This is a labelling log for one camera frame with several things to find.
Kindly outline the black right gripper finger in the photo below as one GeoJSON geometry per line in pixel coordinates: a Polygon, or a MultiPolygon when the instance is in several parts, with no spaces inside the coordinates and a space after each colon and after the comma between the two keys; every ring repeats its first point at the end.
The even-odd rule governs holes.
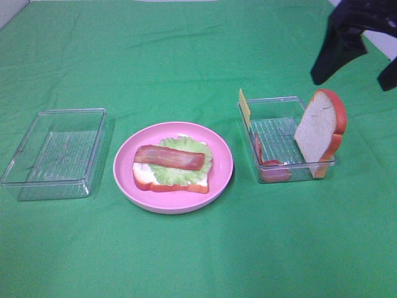
{"type": "Polygon", "coordinates": [[[378,75],[377,80],[383,91],[391,91],[397,86],[397,58],[378,75]]]}
{"type": "Polygon", "coordinates": [[[343,31],[333,23],[327,24],[323,45],[310,71],[315,85],[325,83],[345,64],[367,53],[362,32],[353,27],[343,31]]]}

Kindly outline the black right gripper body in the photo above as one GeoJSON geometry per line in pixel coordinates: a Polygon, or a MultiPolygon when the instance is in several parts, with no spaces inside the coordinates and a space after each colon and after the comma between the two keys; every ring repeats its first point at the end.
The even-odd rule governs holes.
{"type": "Polygon", "coordinates": [[[341,1],[329,21],[344,33],[371,30],[396,37],[396,1],[341,1]]]}

